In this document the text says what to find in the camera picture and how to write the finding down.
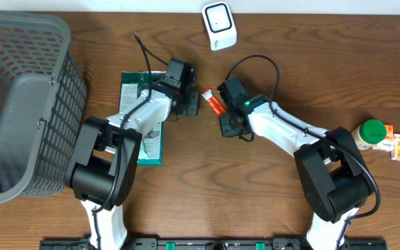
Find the green white gloves packet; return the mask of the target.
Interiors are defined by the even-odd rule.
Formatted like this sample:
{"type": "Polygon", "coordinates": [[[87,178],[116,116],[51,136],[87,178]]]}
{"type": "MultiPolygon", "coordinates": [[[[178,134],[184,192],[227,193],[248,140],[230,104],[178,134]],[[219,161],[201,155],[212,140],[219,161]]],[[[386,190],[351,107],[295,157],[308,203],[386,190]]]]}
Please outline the green white gloves packet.
{"type": "MultiPolygon", "coordinates": [[[[147,72],[122,72],[121,94],[119,98],[119,111],[129,107],[146,88],[149,83],[147,72]]],[[[163,123],[155,125],[141,142],[138,165],[161,166],[163,152],[163,123]]]]}

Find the green lid white jar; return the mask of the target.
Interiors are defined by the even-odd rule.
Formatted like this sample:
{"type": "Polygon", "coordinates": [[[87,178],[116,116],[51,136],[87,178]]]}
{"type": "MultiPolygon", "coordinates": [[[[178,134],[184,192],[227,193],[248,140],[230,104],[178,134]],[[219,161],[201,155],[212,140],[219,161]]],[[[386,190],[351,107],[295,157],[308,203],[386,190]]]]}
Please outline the green lid white jar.
{"type": "Polygon", "coordinates": [[[359,150],[367,150],[386,138],[387,129],[383,122],[377,119],[369,119],[355,128],[351,135],[359,150]]]}

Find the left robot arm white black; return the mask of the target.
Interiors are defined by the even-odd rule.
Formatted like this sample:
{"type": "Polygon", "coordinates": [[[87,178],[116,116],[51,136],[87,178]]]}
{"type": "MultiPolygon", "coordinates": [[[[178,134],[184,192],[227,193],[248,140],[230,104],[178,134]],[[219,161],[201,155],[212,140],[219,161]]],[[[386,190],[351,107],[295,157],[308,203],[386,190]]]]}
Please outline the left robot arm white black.
{"type": "Polygon", "coordinates": [[[89,249],[121,249],[128,237],[123,208],[131,191],[143,137],[171,114],[186,113],[196,68],[172,58],[159,78],[136,100],[106,119],[87,118],[81,127],[65,185],[81,200],[90,219],[89,249]]]}

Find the red nescafe stick sachet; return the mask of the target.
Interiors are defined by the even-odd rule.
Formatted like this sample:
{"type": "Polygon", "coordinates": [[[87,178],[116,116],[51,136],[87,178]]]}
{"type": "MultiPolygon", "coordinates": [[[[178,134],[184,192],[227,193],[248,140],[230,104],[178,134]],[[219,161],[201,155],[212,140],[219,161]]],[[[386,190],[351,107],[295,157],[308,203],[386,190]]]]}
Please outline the red nescafe stick sachet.
{"type": "Polygon", "coordinates": [[[227,110],[223,105],[219,102],[217,97],[213,94],[210,87],[207,87],[202,93],[201,96],[206,100],[208,105],[212,108],[217,116],[223,115],[227,113],[227,110]]]}

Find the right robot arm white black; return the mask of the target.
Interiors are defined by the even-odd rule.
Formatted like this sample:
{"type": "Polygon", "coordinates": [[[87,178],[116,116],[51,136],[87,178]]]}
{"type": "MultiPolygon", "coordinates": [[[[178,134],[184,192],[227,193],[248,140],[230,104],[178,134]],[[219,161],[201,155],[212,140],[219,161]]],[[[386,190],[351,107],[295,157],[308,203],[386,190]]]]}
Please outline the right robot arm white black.
{"type": "Polygon", "coordinates": [[[275,101],[253,96],[234,77],[217,88],[227,112],[222,135],[250,142],[260,136],[294,158],[301,186],[314,215],[305,241],[311,249],[341,249],[353,219],[370,195],[380,195],[351,133],[328,131],[287,113],[275,101]]]}

